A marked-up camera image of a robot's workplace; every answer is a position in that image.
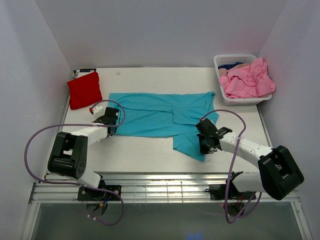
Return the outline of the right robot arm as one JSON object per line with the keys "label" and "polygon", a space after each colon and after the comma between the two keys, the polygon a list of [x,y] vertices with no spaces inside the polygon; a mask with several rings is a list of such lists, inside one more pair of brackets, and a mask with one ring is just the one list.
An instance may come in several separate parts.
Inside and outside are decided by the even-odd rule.
{"label": "right robot arm", "polygon": [[233,153],[258,169],[257,172],[231,173],[224,187],[229,198],[237,199],[243,193],[262,192],[280,201],[305,180],[285,146],[263,146],[240,138],[227,127],[217,129],[207,118],[195,127],[201,154],[212,154],[218,150]]}

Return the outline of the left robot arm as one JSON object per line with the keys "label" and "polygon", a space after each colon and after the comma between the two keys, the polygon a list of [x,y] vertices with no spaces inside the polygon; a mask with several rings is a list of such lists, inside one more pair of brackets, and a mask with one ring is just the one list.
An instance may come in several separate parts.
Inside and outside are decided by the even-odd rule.
{"label": "left robot arm", "polygon": [[100,200],[106,195],[103,177],[87,168],[88,148],[117,131],[120,110],[98,105],[91,110],[94,126],[56,135],[47,168],[49,172],[67,177],[89,187],[88,193]]}

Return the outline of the teal t shirt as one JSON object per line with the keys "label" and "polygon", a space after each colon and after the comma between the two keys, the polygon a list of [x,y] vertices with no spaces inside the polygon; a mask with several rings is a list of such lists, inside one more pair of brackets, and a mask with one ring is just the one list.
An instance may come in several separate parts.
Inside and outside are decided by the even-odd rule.
{"label": "teal t shirt", "polygon": [[213,91],[195,94],[119,93],[109,94],[111,108],[124,108],[122,125],[117,135],[146,138],[172,138],[173,149],[197,161],[204,162],[200,153],[196,124],[207,113],[213,123]]}

